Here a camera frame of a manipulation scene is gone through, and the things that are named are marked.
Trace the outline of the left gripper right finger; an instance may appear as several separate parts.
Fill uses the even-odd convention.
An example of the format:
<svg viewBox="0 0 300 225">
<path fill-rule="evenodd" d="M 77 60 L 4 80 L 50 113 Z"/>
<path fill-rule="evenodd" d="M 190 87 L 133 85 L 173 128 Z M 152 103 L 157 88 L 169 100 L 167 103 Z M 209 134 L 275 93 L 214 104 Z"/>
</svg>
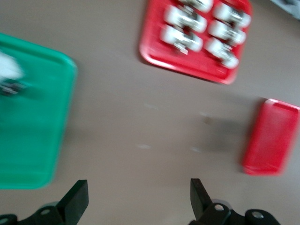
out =
<svg viewBox="0 0 300 225">
<path fill-rule="evenodd" d="M 190 202 L 195 215 L 190 225 L 225 225 L 231 216 L 227 206 L 211 200 L 200 179 L 190 180 Z"/>
</svg>

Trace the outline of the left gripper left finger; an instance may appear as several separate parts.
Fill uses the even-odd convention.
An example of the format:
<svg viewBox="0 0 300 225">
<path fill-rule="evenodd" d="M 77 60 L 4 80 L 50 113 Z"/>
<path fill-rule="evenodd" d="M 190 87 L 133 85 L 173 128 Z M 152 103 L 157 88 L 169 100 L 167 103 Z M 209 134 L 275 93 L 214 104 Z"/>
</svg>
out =
<svg viewBox="0 0 300 225">
<path fill-rule="evenodd" d="M 87 180 L 78 180 L 55 205 L 38 209 L 20 225 L 76 225 L 89 205 Z"/>
</svg>

